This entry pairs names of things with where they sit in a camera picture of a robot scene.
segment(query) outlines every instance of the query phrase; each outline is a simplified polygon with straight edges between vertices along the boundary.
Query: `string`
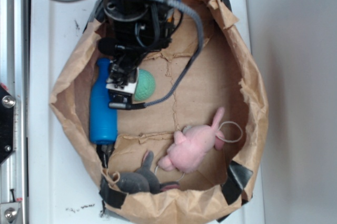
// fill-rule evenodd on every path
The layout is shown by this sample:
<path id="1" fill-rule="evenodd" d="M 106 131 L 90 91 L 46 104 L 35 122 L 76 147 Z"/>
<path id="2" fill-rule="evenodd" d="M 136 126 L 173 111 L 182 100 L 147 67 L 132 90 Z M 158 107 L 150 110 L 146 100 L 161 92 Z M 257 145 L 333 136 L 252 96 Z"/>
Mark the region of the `string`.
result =
<path id="1" fill-rule="evenodd" d="M 154 169 L 155 175 L 157 175 L 158 168 L 159 168 L 159 165 L 157 165 L 156 168 Z M 176 180 L 176 182 L 179 182 L 180 180 L 182 180 L 184 178 L 184 176 L 185 176 L 185 172 L 183 173 L 183 175 L 178 180 Z"/>
<path id="2" fill-rule="evenodd" d="M 241 138 L 242 138 L 242 136 L 243 136 L 243 130 L 242 130 L 242 128 L 241 128 L 236 122 L 234 122 L 234 121 L 225 121 L 225 122 L 223 122 L 223 123 L 219 126 L 219 129 L 218 129 L 218 130 L 220 130 L 221 127 L 222 127 L 224 124 L 234 124 L 234 125 L 236 125 L 236 126 L 239 128 L 239 130 L 240 130 L 240 132 L 241 132 L 241 135 L 240 135 L 240 137 L 239 137 L 238 139 L 236 139 L 236 140 L 226 140 L 225 138 L 218 137 L 218 136 L 217 136 L 217 138 L 219 138 L 220 140 L 222 140 L 222 141 L 224 141 L 224 142 L 227 142 L 227 143 L 236 143 L 236 142 L 240 141 Z"/>

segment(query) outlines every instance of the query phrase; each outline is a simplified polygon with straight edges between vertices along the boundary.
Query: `white wall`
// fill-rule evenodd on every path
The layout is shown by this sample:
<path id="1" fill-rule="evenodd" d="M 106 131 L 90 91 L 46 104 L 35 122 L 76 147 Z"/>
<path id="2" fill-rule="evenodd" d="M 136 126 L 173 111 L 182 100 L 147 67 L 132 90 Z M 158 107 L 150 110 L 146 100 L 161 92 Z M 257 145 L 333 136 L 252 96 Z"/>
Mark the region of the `white wall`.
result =
<path id="1" fill-rule="evenodd" d="M 247 0 L 270 102 L 267 224 L 337 223 L 337 0 Z"/>

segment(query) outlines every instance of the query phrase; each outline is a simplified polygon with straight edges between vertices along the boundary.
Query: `mouse ear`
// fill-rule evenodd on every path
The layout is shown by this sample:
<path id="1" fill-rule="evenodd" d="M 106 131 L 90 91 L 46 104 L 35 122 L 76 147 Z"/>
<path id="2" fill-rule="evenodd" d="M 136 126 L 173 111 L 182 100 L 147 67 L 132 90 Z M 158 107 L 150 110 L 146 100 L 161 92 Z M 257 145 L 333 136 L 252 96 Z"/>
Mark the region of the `mouse ear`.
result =
<path id="1" fill-rule="evenodd" d="M 146 169 L 150 169 L 152 161 L 153 161 L 154 154 L 152 151 L 147 151 L 143 158 L 142 167 Z"/>
<path id="2" fill-rule="evenodd" d="M 167 182 L 167 183 L 160 184 L 160 192 L 168 191 L 171 189 L 180 189 L 180 184 L 178 182 Z"/>

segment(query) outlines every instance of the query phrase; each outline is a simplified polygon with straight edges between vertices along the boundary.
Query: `metal frame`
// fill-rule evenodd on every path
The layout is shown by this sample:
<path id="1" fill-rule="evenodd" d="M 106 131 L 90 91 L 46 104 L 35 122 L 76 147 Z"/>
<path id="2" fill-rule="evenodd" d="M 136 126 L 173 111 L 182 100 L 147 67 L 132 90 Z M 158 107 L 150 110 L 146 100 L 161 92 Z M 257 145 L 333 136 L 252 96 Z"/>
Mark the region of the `metal frame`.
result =
<path id="1" fill-rule="evenodd" d="M 16 200 L 20 214 L 12 223 L 28 221 L 27 101 L 29 66 L 29 0 L 0 0 L 0 82 L 16 100 L 14 152 L 0 166 L 1 207 Z"/>

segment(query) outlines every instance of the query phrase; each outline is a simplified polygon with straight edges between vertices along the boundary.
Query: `black bracket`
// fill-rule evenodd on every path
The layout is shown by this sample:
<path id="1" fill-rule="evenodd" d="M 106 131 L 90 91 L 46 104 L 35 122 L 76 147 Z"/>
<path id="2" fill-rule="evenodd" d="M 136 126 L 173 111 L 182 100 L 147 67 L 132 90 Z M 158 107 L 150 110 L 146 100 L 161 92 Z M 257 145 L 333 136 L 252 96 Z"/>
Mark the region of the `black bracket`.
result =
<path id="1" fill-rule="evenodd" d="M 14 151 L 15 99 L 0 86 L 0 164 Z"/>

